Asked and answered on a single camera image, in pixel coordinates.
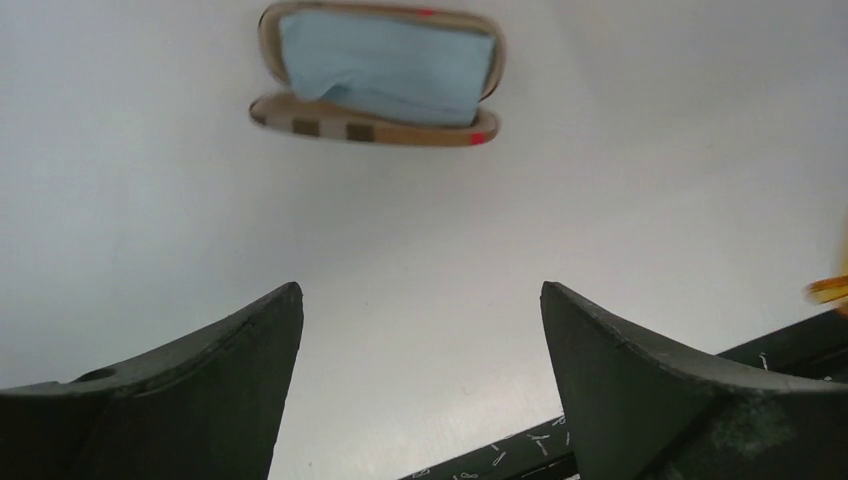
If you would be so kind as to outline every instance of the white table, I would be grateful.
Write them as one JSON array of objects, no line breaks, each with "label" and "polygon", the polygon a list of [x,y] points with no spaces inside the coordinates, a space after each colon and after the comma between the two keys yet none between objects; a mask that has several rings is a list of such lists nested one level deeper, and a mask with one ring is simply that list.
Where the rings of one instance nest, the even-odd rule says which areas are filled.
[{"label": "white table", "polygon": [[393,480],[559,413],[544,280],[710,352],[820,311],[801,291],[848,206],[845,2],[429,4],[505,30],[488,146],[252,125],[275,88],[259,0],[0,0],[0,387],[296,280],[271,478]]}]

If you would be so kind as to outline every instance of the folded cloth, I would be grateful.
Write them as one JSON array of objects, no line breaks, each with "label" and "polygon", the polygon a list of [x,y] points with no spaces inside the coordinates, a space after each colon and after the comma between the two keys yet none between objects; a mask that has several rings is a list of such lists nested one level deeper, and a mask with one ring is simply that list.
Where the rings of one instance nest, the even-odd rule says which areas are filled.
[{"label": "folded cloth", "polygon": [[495,38],[385,17],[303,11],[280,19],[294,94],[386,119],[468,126]]}]

